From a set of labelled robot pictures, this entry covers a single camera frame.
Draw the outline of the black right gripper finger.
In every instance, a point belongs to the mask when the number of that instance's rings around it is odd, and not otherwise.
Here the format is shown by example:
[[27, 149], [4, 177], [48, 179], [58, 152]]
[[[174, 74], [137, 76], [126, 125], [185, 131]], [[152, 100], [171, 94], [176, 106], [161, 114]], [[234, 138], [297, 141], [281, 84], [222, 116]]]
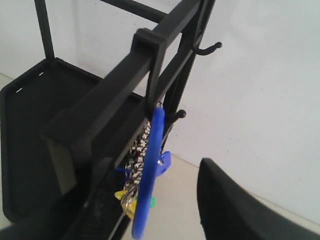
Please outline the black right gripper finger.
[[197, 177], [197, 205], [207, 240], [318, 240], [319, 234], [273, 211], [203, 158]]

